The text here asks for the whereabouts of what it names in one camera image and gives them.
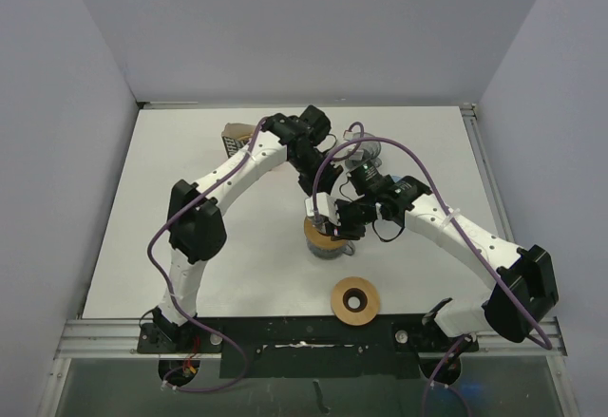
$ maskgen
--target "white wall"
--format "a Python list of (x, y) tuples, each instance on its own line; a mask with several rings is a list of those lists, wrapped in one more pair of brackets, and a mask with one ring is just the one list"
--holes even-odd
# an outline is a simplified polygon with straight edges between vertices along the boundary
[(481, 101), (509, 220), (554, 259), (584, 416), (608, 412), (608, 0), (538, 0)]
[(139, 101), (478, 101), (535, 0), (84, 0)]
[(0, 415), (38, 406), (112, 201), (133, 97), (82, 0), (0, 0)]

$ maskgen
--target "round wooden disc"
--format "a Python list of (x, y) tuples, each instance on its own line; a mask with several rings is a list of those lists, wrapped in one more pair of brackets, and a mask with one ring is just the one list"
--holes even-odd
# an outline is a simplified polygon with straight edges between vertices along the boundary
[[(348, 301), (357, 297), (360, 305), (353, 309)], [(346, 277), (338, 282), (332, 290), (332, 310), (342, 322), (348, 325), (365, 325), (380, 311), (378, 291), (367, 279)]]
[(314, 228), (313, 223), (308, 218), (304, 218), (304, 235), (314, 246), (328, 251), (341, 248), (347, 243), (346, 239), (332, 241), (331, 237), (321, 234)]

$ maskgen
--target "black circle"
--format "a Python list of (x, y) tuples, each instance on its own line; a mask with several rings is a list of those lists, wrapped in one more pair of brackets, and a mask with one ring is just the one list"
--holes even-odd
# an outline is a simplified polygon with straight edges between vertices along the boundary
[[(355, 298), (358, 298), (358, 300), (360, 301), (358, 308), (352, 308), (349, 305), (349, 298), (353, 296)], [(365, 292), (363, 292), (361, 289), (356, 289), (353, 287), (352, 289), (348, 289), (344, 292), (342, 302), (344, 303), (345, 308), (351, 313), (361, 313), (363, 310), (365, 310), (366, 306), (368, 306), (368, 296), (365, 295)]]

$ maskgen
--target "wall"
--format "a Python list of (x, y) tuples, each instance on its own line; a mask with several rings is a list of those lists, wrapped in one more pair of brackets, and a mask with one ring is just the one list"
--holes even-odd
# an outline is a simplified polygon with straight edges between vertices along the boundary
[(534, 3), (84, 1), (138, 100), (231, 106), (478, 101)]
[(0, 414), (33, 415), (136, 106), (82, 0), (0, 0)]
[(607, 36), (606, 0), (538, 0), (480, 114), (516, 238), (553, 256), (584, 416), (606, 415)]

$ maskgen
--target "screw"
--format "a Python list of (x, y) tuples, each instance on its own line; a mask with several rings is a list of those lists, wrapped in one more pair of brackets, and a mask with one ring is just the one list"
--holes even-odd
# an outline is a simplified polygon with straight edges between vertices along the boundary
[(395, 334), (395, 339), (399, 344), (406, 344), (408, 342), (408, 332), (400, 330)]
[(211, 333), (209, 336), (209, 342), (213, 346), (219, 346), (221, 344), (221, 336), (217, 336), (215, 333)]

